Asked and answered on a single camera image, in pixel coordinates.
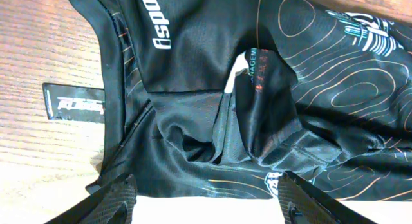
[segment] black fabric tag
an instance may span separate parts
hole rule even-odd
[[[43,83],[50,120],[104,123],[104,90]]]

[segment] wooden table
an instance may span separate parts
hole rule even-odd
[[[412,0],[316,0],[412,23]],[[43,82],[103,88],[98,42],[68,0],[0,0],[0,223],[42,223],[88,194],[104,126],[48,120]]]

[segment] wrinkled fabric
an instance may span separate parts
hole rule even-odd
[[[411,28],[307,0],[70,1],[102,55],[99,185],[271,198],[291,170],[341,200],[412,200]]]

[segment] clothing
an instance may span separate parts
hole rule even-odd
[[[70,2],[100,43],[99,185],[271,198],[291,170],[334,198],[412,199],[409,27],[307,0]]]

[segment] white logo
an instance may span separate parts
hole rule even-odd
[[[276,197],[279,194],[277,185],[281,176],[282,173],[268,173],[265,178],[265,185],[268,187],[269,192]]]
[[[85,98],[65,98],[65,97],[58,97],[59,99],[59,106],[57,107],[58,110],[60,109],[67,109],[72,110],[81,110],[81,111],[100,111],[100,114],[104,114],[103,102],[99,100],[93,99],[85,99]]]
[[[160,11],[160,6],[157,0],[142,0],[146,10],[149,12],[150,19],[154,24],[157,36],[159,38],[153,38],[153,44],[155,48],[160,50],[170,50],[172,48],[172,41],[170,38],[169,29],[167,25],[169,20],[165,18],[165,15]]]

